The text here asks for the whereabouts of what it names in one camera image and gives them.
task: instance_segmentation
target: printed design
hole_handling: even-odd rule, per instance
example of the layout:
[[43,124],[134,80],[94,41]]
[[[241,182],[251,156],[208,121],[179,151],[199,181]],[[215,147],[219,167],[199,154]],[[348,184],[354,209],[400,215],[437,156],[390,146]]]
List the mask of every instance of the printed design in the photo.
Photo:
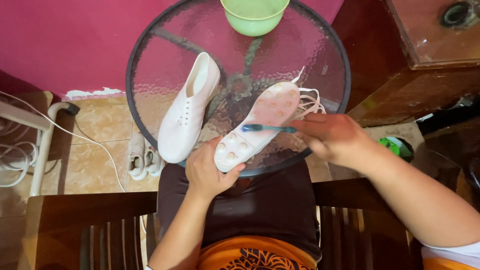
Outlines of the printed design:
[[220,270],[313,270],[296,261],[263,250],[241,248],[241,257]]

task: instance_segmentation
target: white sneaker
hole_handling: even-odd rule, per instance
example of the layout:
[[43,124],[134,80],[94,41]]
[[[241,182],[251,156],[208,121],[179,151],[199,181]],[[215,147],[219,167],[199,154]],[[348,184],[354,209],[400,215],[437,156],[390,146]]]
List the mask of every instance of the white sneaker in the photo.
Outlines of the white sneaker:
[[165,161],[147,140],[145,140],[145,146],[145,169],[151,176],[160,176],[165,167]]
[[[315,91],[317,98],[300,95],[300,91]],[[302,98],[308,99],[309,102],[300,104]],[[278,131],[272,130],[244,132],[243,125],[284,126],[293,120],[297,108],[304,111],[298,117],[318,110],[325,113],[316,89],[298,88],[291,82],[277,83],[269,87],[257,98],[245,120],[218,143],[214,157],[216,167],[222,172],[230,171],[262,151],[278,134]]]
[[219,81],[220,70],[215,61],[208,53],[200,53],[160,125],[158,152],[166,162],[179,163],[195,147],[205,107]]
[[134,180],[144,179],[148,171],[145,169],[145,138],[140,133],[134,133],[128,142],[128,173]]

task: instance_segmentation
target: hand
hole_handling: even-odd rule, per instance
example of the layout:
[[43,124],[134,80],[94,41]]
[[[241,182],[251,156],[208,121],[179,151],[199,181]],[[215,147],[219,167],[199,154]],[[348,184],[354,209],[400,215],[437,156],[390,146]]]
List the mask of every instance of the hand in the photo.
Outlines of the hand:
[[361,127],[345,114],[310,113],[291,126],[308,147],[325,161],[363,172],[369,155],[382,153],[384,147],[371,140]]
[[215,148],[221,139],[220,136],[205,142],[187,159],[188,190],[208,200],[213,200],[215,196],[232,187],[240,172],[245,169],[244,163],[235,166],[226,174],[216,168]]

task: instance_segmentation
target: left hand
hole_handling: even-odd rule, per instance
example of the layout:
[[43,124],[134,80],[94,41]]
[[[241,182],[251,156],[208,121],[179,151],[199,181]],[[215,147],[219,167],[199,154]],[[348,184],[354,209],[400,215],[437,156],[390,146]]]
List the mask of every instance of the left hand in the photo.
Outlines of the left hand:
[[221,139],[219,136],[205,142],[187,159],[188,190],[208,200],[213,200],[215,196],[231,188],[240,172],[245,169],[244,163],[235,166],[226,174],[216,168],[215,148]]

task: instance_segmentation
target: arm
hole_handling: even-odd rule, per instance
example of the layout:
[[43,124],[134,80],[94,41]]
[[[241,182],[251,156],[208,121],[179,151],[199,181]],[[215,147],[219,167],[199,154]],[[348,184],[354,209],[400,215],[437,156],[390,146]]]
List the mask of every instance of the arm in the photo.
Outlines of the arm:
[[320,158],[367,175],[422,243],[448,247],[480,241],[480,214],[471,205],[372,141],[348,116],[309,114],[291,125]]
[[148,266],[153,270],[195,269],[205,229],[205,217],[214,197],[229,189],[245,164],[239,164],[227,174],[214,163],[215,147],[221,137],[204,143],[187,159],[188,191],[156,247]]

